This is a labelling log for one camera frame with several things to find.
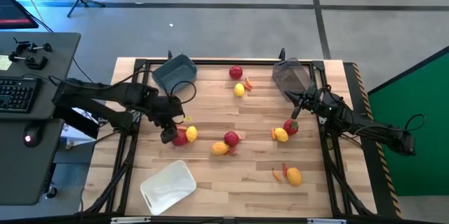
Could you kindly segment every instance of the computer mouse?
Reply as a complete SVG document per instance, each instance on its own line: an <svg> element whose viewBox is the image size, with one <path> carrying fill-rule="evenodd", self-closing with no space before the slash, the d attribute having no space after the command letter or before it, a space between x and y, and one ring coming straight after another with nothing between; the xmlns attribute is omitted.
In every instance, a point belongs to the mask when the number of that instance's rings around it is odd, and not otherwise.
<svg viewBox="0 0 449 224"><path fill-rule="evenodd" d="M27 147L36 147L42 141L44 121L32 121L25 126L23 143Z"/></svg>

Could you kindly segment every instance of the gray desk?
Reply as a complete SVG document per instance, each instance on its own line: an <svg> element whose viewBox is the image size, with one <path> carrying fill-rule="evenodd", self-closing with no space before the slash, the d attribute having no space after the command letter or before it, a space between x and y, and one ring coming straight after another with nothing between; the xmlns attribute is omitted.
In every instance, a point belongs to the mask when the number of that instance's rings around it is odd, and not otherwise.
<svg viewBox="0 0 449 224"><path fill-rule="evenodd" d="M38 46L48 42L52 53L39 51L48 58L43 70L30 70L23 62L14 62L0 76L20 77L35 74L42 77L67 76L81 35L77 33L0 32L0 54L9 55L18 41L31 41ZM0 113L0 205L33 205L39 201L43 185L53 163L64 120L51 119L43 130L37 147L25 147L23 131L30 120L50 119L55 111L51 99L56 86L43 81L30 114Z"/></svg>
<svg viewBox="0 0 449 224"><path fill-rule="evenodd" d="M72 59L75 55L81 35L78 33L47 33L47 32L0 32L0 55L9 55L15 50L13 37L18 41L31 41L37 46L48 42L53 52L48 53L39 50L36 56L46 56L47 65L42 70L28 69L23 61L13 62L8 70L0 70L0 77L21 77L24 74L35 74L42 77L53 75L65 79L69 72ZM24 52L22 56L30 55L30 52ZM47 81L42 81L41 90L34 102L30 114L0 113L0 119L49 119L55 111L55 106L51 99L55 95L56 86Z"/></svg>

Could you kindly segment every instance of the sticky note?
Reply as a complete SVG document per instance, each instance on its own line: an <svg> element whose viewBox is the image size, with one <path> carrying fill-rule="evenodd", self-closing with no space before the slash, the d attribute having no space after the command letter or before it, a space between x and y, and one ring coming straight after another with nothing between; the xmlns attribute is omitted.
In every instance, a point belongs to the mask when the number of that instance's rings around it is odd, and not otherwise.
<svg viewBox="0 0 449 224"><path fill-rule="evenodd" d="M7 55L0 55L0 70L8 70L11 63Z"/></svg>

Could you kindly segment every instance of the tripod stand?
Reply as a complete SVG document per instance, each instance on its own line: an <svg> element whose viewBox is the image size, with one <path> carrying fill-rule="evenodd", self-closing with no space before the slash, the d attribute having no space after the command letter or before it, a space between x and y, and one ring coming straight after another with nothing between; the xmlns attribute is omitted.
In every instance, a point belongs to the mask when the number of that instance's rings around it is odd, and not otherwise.
<svg viewBox="0 0 449 224"><path fill-rule="evenodd" d="M67 17L70 18L70 15L72 14L75 7L77 7L79 4L84 4L84 7L89 7L88 3L96 4L100 7L105 7L106 5L104 3L94 1L94 0L76 0L73 4L72 8L70 9L69 13L67 14Z"/></svg>

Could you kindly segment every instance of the white container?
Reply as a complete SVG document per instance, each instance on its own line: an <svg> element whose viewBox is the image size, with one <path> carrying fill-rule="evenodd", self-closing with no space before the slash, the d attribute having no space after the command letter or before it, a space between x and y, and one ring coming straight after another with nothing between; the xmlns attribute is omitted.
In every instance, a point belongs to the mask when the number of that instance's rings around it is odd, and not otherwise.
<svg viewBox="0 0 449 224"><path fill-rule="evenodd" d="M140 184L140 191L153 215L159 215L196 189L187 165L178 160Z"/></svg>

